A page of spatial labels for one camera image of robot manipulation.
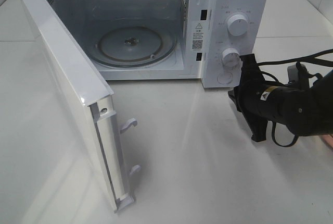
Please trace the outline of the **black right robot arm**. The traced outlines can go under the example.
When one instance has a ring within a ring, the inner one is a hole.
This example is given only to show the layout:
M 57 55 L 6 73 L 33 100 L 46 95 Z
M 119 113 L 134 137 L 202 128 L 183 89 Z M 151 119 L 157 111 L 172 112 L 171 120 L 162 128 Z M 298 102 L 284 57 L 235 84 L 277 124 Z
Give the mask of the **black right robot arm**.
M 244 116 L 252 140 L 266 140 L 267 123 L 272 122 L 271 136 L 275 138 L 277 123 L 285 125 L 294 135 L 288 147 L 301 136 L 332 134 L 332 72 L 325 76 L 310 74 L 304 63 L 332 67 L 332 61 L 320 59 L 331 54 L 328 49 L 309 56 L 282 61 L 258 63 L 254 54 L 242 55 L 239 85 L 228 92 L 236 109 Z M 260 66 L 290 64 L 288 83 L 282 84 Z

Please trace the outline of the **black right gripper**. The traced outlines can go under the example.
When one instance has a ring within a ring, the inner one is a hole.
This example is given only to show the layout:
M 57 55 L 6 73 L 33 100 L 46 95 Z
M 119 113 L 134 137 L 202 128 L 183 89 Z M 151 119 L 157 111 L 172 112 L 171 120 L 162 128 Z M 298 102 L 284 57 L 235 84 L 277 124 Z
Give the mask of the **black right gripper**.
M 242 113 L 255 142 L 266 141 L 268 120 L 283 122 L 280 112 L 281 100 L 278 92 L 282 83 L 266 81 L 255 59 L 255 54 L 241 55 L 241 77 L 239 86 L 228 91 L 228 97 Z

